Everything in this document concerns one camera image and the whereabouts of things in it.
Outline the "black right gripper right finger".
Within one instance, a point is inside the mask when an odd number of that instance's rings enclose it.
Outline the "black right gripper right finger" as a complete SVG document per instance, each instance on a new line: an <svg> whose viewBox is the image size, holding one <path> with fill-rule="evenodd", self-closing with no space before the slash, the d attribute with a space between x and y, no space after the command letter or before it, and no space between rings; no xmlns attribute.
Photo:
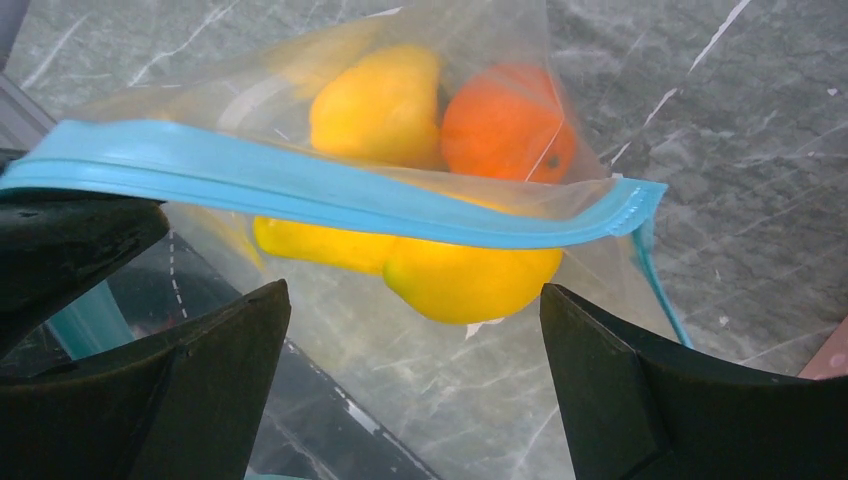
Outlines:
<svg viewBox="0 0 848 480"><path fill-rule="evenodd" d="M579 479L843 479L847 380L755 370L546 285L540 322Z"/></svg>

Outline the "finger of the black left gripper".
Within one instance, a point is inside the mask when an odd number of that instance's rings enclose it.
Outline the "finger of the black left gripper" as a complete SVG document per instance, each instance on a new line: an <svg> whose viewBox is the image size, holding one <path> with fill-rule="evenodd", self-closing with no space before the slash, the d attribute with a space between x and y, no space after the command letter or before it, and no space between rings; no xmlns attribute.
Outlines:
<svg viewBox="0 0 848 480"><path fill-rule="evenodd" d="M1 196L1 353L158 242L153 200L18 191Z"/></svg>

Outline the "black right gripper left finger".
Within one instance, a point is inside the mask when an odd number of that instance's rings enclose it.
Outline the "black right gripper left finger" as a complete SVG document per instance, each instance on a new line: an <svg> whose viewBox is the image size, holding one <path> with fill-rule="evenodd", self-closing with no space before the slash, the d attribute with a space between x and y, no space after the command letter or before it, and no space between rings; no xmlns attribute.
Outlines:
<svg viewBox="0 0 848 480"><path fill-rule="evenodd" d="M1 381L5 479L241 479L291 316L271 282L198 319Z"/></svg>

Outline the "orange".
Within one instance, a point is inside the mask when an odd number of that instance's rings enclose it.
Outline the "orange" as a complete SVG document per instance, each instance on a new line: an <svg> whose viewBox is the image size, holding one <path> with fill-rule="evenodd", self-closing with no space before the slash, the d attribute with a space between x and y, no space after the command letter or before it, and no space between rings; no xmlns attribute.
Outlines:
<svg viewBox="0 0 848 480"><path fill-rule="evenodd" d="M577 153L561 88L545 68L501 63L474 75L452 97L441 153L453 173L556 184Z"/></svg>

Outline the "clear zip top bag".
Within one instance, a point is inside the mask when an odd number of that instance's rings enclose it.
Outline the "clear zip top bag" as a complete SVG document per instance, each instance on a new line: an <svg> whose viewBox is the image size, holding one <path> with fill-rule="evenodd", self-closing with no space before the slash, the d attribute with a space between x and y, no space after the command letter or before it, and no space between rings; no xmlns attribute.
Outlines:
<svg viewBox="0 0 848 480"><path fill-rule="evenodd" d="M401 44L441 58L443 167L315 150L309 113L319 92L364 56ZM541 292L507 317L437 322L394 293L383 269L369 275L273 256L253 232L260 216L397 240L560 248L564 257L548 283L686 343L650 259L666 186L607 172L560 83L578 139L562 181L450 171L441 153L447 105L474 75L501 63L539 66L558 81L539 2L429 1L84 106L9 169L1 189L160 201L171 232L239 292L285 280L290 341L443 478L571 479L543 350Z"/></svg>

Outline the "pink plastic basket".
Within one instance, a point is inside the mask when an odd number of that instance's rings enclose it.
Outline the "pink plastic basket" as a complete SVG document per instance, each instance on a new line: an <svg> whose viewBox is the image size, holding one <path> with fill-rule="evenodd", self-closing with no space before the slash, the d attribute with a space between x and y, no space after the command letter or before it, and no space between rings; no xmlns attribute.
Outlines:
<svg viewBox="0 0 848 480"><path fill-rule="evenodd" d="M845 318L801 370L799 378L822 380L847 375L847 323Z"/></svg>

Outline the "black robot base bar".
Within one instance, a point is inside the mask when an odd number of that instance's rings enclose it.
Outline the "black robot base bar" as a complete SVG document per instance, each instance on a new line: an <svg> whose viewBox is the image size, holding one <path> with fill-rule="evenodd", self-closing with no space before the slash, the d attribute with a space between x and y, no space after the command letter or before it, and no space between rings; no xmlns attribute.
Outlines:
<svg viewBox="0 0 848 480"><path fill-rule="evenodd" d="M241 297L179 235L108 280L145 337ZM248 479L435 479L437 473L291 341L285 341L245 474Z"/></svg>

